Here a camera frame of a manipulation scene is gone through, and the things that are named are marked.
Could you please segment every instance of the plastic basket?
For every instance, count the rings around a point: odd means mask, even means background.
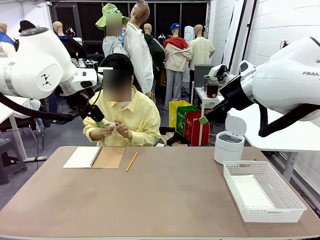
[[[225,161],[223,175],[245,222],[296,223],[307,209],[266,161]],[[240,175],[253,175],[275,208],[247,207],[232,178]]]
[[[190,103],[181,101],[171,101],[169,102],[169,126],[172,128],[176,127],[177,123],[177,107],[191,106]]]

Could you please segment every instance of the blue cap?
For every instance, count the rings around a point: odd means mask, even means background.
[[[180,29],[180,24],[178,24],[178,23],[172,24],[170,27],[170,31],[172,31],[172,29]]]

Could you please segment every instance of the chair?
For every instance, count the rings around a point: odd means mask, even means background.
[[[18,163],[5,167],[2,159],[2,154],[9,150],[13,150],[17,156]],[[15,141],[11,141],[9,138],[0,138],[0,184],[9,183],[9,175],[15,171],[23,169],[27,171],[27,166],[19,153],[18,146]]]

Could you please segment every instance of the yellow pencil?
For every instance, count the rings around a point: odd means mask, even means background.
[[[127,167],[127,169],[125,170],[126,172],[128,172],[128,170],[129,170],[129,168],[131,167],[132,163],[134,162],[134,160],[135,160],[135,158],[136,158],[137,154],[138,154],[138,152],[136,152],[136,153],[135,153],[135,155],[133,156],[133,158],[132,158],[132,160],[131,160],[131,162],[130,162],[129,166],[128,166],[128,167]]]

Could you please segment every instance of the white container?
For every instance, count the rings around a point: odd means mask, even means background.
[[[232,178],[239,175],[253,175],[275,208],[247,207]],[[266,161],[225,161],[223,176],[245,222],[296,223],[307,209]]]
[[[225,128],[227,131],[219,132],[215,139],[213,158],[219,164],[224,164],[224,161],[240,161],[245,144],[247,125],[244,120],[228,116]]]

